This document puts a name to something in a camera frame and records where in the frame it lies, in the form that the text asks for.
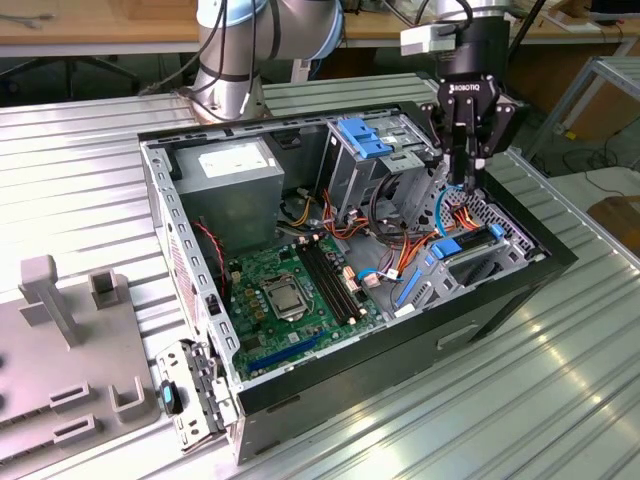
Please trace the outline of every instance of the ribbed metal surface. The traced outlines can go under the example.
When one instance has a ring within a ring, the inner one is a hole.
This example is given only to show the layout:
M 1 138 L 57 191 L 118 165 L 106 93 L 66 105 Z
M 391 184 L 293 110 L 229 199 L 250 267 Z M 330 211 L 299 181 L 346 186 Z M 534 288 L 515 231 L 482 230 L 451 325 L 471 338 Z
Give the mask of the ribbed metal surface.
M 433 94 L 400 75 L 277 85 L 266 97 L 284 114 Z M 5 272 L 21 256 L 54 253 L 64 283 L 115 267 L 157 379 L 151 359 L 188 332 L 135 133 L 193 123 L 169 96 L 0 110 L 1 297 L 17 294 L 17 271 Z M 495 335 L 241 468 L 224 439 L 182 457 L 163 416 L 33 477 L 638 478 L 638 271 L 535 172 L 508 156 L 491 170 L 580 257 Z
M 603 57 L 593 69 L 640 101 L 640 57 Z

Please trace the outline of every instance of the yellow cable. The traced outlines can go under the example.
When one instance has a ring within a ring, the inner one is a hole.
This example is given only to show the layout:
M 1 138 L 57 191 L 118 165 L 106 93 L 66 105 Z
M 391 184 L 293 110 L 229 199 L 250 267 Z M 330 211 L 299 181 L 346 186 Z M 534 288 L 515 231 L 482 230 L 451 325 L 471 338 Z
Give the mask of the yellow cable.
M 307 203 L 304 207 L 304 212 L 302 212 L 302 216 L 291 224 L 292 227 L 299 227 L 304 222 L 307 221 L 307 217 L 309 216 L 309 206 L 311 205 L 311 198 L 307 198 Z

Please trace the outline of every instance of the black ram slot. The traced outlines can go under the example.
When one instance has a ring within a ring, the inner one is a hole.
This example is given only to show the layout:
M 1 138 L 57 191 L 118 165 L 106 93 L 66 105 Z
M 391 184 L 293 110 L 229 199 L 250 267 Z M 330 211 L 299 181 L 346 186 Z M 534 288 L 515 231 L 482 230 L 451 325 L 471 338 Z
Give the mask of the black ram slot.
M 358 319 L 362 315 L 328 263 L 318 245 L 298 247 L 298 257 L 318 287 L 322 298 L 327 302 L 339 325 L 347 325 L 350 318 Z
M 312 257 L 315 259 L 317 263 L 319 263 L 324 270 L 326 277 L 329 279 L 329 282 L 332 286 L 332 289 L 335 290 L 337 296 L 339 296 L 339 301 L 347 307 L 347 312 L 345 315 L 347 316 L 347 320 L 351 317 L 359 319 L 362 315 L 360 314 L 360 310 L 358 306 L 353 301 L 351 295 L 347 291 L 346 287 L 338 278 L 338 275 L 335 273 L 335 270 L 331 266 L 331 263 L 326 259 L 324 252 L 320 249 L 320 247 L 316 247 L 312 251 Z

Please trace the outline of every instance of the blue plastic tab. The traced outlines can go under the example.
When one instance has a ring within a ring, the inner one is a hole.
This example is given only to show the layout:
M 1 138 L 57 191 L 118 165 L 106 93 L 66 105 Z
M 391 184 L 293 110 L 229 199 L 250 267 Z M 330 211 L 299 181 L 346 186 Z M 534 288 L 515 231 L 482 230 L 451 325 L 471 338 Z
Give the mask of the blue plastic tab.
M 436 257 L 442 260 L 443 258 L 447 258 L 461 252 L 462 247 L 460 247 L 458 242 L 453 238 L 445 238 L 444 240 L 440 240 L 438 243 L 434 244 L 431 247 L 431 251 Z
M 413 287 L 416 286 L 416 283 L 418 282 L 421 276 L 422 276 L 422 270 L 417 269 L 415 272 L 413 272 L 413 276 L 411 277 L 411 280 L 409 280 L 409 283 L 407 283 L 407 285 L 404 287 L 404 290 L 396 300 L 396 307 L 399 307 L 404 303 L 404 301 L 407 299 L 407 297 L 411 293 L 411 290 L 413 290 Z
M 169 386 L 164 387 L 162 390 L 162 397 L 164 398 L 164 403 L 171 403 L 171 388 Z
M 496 237 L 496 239 L 504 237 L 504 228 L 502 228 L 502 226 L 498 225 L 497 223 L 491 225 L 489 227 L 489 231 L 493 234 L 494 237 Z
M 393 148 L 382 143 L 375 129 L 367 126 L 361 118 L 339 120 L 338 128 L 362 158 L 382 157 L 393 152 Z

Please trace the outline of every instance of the motherboard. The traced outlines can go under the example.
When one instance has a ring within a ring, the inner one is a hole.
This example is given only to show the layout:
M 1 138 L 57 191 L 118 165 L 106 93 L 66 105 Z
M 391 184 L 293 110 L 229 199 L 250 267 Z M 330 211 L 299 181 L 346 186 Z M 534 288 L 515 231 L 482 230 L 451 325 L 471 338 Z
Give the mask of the motherboard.
M 374 302 L 349 283 L 331 237 L 262 250 L 229 262 L 229 316 L 240 338 L 243 380 L 384 325 Z

